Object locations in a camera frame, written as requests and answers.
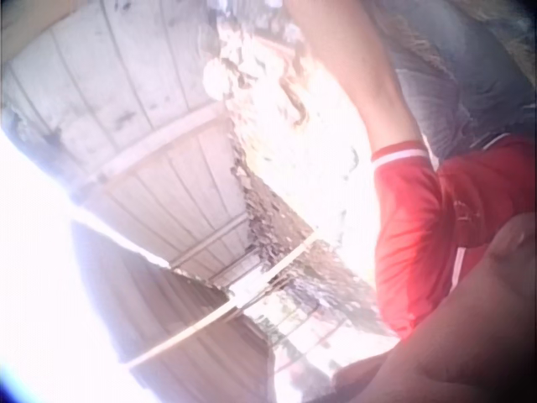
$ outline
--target leg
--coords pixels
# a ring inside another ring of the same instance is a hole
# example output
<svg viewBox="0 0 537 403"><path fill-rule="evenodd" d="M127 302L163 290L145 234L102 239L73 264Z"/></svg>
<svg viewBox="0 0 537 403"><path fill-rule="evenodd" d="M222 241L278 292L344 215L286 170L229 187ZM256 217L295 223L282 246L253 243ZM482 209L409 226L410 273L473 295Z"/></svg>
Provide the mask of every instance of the leg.
<svg viewBox="0 0 537 403"><path fill-rule="evenodd" d="M390 38L384 38L384 44L404 98L435 157L441 162L469 147L462 135L469 117L461 108L455 81Z"/></svg>
<svg viewBox="0 0 537 403"><path fill-rule="evenodd" d="M482 23L447 0L380 0L435 46L460 88L471 117L472 142L490 134L534 128L534 88Z"/></svg>

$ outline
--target red shirt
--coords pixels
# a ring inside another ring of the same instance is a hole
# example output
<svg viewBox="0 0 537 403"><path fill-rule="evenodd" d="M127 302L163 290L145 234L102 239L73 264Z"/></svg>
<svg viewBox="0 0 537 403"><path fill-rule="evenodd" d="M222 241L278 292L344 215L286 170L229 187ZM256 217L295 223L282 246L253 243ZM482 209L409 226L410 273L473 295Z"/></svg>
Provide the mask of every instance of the red shirt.
<svg viewBox="0 0 537 403"><path fill-rule="evenodd" d="M373 156L380 203L376 282L384 321L402 338L477 264L512 217L535 211L535 151L508 136L435 172L423 144Z"/></svg>

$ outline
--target bright light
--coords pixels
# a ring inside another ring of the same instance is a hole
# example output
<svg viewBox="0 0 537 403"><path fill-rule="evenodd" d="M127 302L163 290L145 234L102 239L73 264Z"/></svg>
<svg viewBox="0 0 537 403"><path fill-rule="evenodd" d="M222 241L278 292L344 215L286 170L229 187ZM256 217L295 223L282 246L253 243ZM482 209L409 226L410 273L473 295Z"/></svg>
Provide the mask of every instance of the bright light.
<svg viewBox="0 0 537 403"><path fill-rule="evenodd" d="M0 359L50 403L155 402L117 361L81 283L65 193L0 135Z"/></svg>

